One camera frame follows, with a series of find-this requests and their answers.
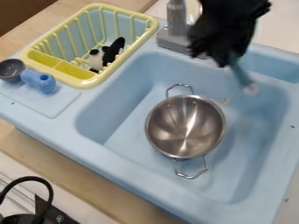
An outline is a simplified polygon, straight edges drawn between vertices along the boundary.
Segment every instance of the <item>small bowl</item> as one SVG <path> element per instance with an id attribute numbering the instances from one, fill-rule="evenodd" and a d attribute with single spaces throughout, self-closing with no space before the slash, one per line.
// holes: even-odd
<path id="1" fill-rule="evenodd" d="M 20 74 L 26 69 L 20 59 L 7 59 L 0 63 L 0 79 L 8 82 L 20 81 Z"/>

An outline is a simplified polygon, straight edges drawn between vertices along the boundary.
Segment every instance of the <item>stainless steel bowl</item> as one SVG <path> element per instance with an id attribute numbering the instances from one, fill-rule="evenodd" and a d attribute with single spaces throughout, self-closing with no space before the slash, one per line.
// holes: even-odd
<path id="1" fill-rule="evenodd" d="M 169 91 L 177 86 L 190 88 L 192 94 L 169 98 Z M 206 171 L 206 153 L 219 144 L 225 130 L 226 119 L 217 104 L 194 95 L 193 88 L 186 84 L 168 88 L 166 99 L 151 110 L 145 123 L 146 136 L 154 148 L 175 161 L 204 156 Z M 178 171 L 176 174 L 189 177 Z"/>
<path id="2" fill-rule="evenodd" d="M 26 69 L 20 59 L 7 59 L 0 63 L 0 79 L 8 82 L 20 81 L 20 74 Z"/>

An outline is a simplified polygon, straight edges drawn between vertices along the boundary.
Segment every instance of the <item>gray faucet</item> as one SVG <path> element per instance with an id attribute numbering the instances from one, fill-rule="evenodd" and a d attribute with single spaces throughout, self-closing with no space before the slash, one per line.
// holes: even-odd
<path id="1" fill-rule="evenodd" d="M 185 0 L 170 0 L 167 3 L 167 22 L 170 35 L 186 35 L 187 19 Z"/>

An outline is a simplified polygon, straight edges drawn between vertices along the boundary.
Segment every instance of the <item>sink basin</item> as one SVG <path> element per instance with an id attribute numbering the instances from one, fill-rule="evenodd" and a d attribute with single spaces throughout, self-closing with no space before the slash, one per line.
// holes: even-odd
<path id="1" fill-rule="evenodd" d="M 270 224 L 299 158 L 299 57 L 253 45 L 242 63 L 261 85 L 255 98 L 242 94 L 230 70 L 161 49 L 152 38 L 103 84 L 78 90 L 57 117 L 2 95 L 0 116 L 185 222 Z M 207 155 L 209 171 L 194 180 L 178 177 L 144 134 L 148 113 L 177 83 L 215 101 L 227 121 L 223 141 Z M 178 164 L 189 175 L 204 167 L 201 157 Z"/>
<path id="2" fill-rule="evenodd" d="M 175 83 L 191 84 L 196 95 L 216 102 L 229 99 L 225 106 L 220 103 L 227 120 L 225 139 L 208 154 L 210 171 L 194 180 L 176 176 L 172 160 L 156 152 L 144 134 L 148 113 Z M 289 96 L 283 87 L 266 82 L 261 82 L 261 87 L 260 96 L 248 98 L 228 72 L 167 54 L 148 53 L 133 61 L 81 112 L 76 127 L 84 137 L 169 179 L 173 185 L 218 203 L 236 203 L 247 198 L 254 188 L 289 110 Z M 189 92 L 182 88 L 171 94 Z M 181 169 L 194 175 L 203 168 L 202 160 L 198 157 L 180 162 Z"/>

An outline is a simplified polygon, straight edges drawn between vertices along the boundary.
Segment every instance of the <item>wooden surface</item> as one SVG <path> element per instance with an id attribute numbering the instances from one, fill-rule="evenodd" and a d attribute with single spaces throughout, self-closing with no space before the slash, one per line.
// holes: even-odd
<path id="1" fill-rule="evenodd" d="M 0 120 L 0 150 L 120 223 L 179 223 L 159 208 Z"/>
<path id="2" fill-rule="evenodd" d="M 0 7 L 0 37 L 57 0 L 10 0 Z"/>
<path id="3" fill-rule="evenodd" d="M 6 60 L 41 34 L 70 17 L 79 9 L 92 3 L 106 3 L 133 11 L 146 11 L 156 0 L 58 0 L 34 17 L 0 37 L 0 61 Z"/>

